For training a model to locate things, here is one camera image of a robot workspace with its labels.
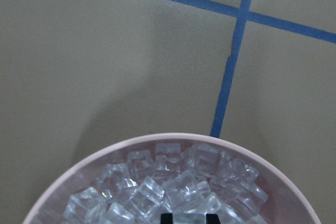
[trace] table surface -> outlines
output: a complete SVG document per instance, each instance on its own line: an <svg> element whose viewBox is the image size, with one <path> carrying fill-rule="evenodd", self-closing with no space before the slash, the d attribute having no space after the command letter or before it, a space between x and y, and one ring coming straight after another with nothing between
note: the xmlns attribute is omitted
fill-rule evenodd
<svg viewBox="0 0 336 224"><path fill-rule="evenodd" d="M336 221L336 0L0 0L0 219L134 136L220 137Z"/></svg>

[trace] bowl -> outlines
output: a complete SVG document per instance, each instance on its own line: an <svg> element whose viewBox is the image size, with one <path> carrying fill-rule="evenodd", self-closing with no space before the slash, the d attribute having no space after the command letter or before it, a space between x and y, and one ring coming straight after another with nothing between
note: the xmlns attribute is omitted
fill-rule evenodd
<svg viewBox="0 0 336 224"><path fill-rule="evenodd" d="M300 190L278 169L255 153L218 138L189 134L162 133L135 137L113 144L83 159L61 175L37 200L23 224L33 224L38 216L43 223L61 222L69 196L92 185L100 170L111 163L121 163L130 151L149 149L155 152L156 143L179 142L182 150L195 143L208 143L241 157L260 171L256 183L269 196L260 215L269 224L318 224L316 213Z"/></svg>

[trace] bowl rim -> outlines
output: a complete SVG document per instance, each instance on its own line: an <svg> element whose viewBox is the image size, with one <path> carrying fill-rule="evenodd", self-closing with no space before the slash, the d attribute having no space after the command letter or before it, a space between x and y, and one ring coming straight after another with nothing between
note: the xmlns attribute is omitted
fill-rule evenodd
<svg viewBox="0 0 336 224"><path fill-rule="evenodd" d="M212 144L217 144L220 146L223 146L225 148L237 151L242 153L243 155L248 156L249 158L252 158L256 160L257 162L264 165L267 169L271 170L279 179L281 179L293 192L294 194L299 198L299 200L303 203L305 208L307 209L311 219L316 224L321 224L317 214L313 210L312 206L309 204L305 196L302 194L302 192L294 185L294 183L287 178L279 169L277 169L274 165L270 164L268 161L263 159L262 157L258 156L257 154L249 151L248 149L245 149L239 145L236 145L234 143L228 142L226 140L222 140L219 138L215 138L212 136L206 136L206 135L200 135L200 134L193 134L193 133L158 133L158 134L150 134L150 135L144 135L144 136L138 136L133 137L128 140L124 140L115 144L112 144L108 147L105 147L88 157L82 159L80 162L76 163L74 166L69 168L65 173L63 173L60 177L58 177L45 191L44 193L39 197L39 199L35 202L33 207L30 209L29 213L27 214L25 220L23 221L23 224L29 224L32 219L34 218L35 214L38 212L38 209L42 206L42 204L45 202L45 200L48 199L48 197L53 193L53 191L59 187L64 181L66 181L71 175L73 175L76 171L83 168L84 166L88 165L92 161L96 160L99 157L102 157L110 152L119 150L121 148L133 145L133 144L139 144L144 142L150 142L150 141L156 141L156 140L164 140L164 139L184 139L184 140L196 140L196 141L203 141L208 142Z"/></svg>

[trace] floor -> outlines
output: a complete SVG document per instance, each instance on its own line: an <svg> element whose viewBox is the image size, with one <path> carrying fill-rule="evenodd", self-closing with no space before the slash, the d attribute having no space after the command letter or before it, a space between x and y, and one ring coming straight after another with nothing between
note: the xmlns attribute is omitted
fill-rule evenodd
<svg viewBox="0 0 336 224"><path fill-rule="evenodd" d="M158 132L239 144L336 222L336 0L0 0L0 219Z"/></svg>

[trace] pink bowl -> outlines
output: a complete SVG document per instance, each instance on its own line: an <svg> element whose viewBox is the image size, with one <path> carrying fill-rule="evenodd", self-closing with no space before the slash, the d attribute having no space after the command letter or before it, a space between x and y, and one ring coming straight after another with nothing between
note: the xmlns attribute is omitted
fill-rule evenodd
<svg viewBox="0 0 336 224"><path fill-rule="evenodd" d="M60 223L61 216L69 196L88 187L105 164L123 162L129 151L149 149L154 152L157 142L179 142L182 149L194 143L206 142L223 150L229 150L234 156L241 157L259 169L257 184L269 195L269 199L260 212L269 224L318 224L316 213L299 189L269 162L233 143L218 138L188 134L163 133L135 137L106 147L83 159L60 176L39 198L28 213L23 224L33 223L34 217L43 212L52 211L53 216L45 217L46 223Z"/></svg>

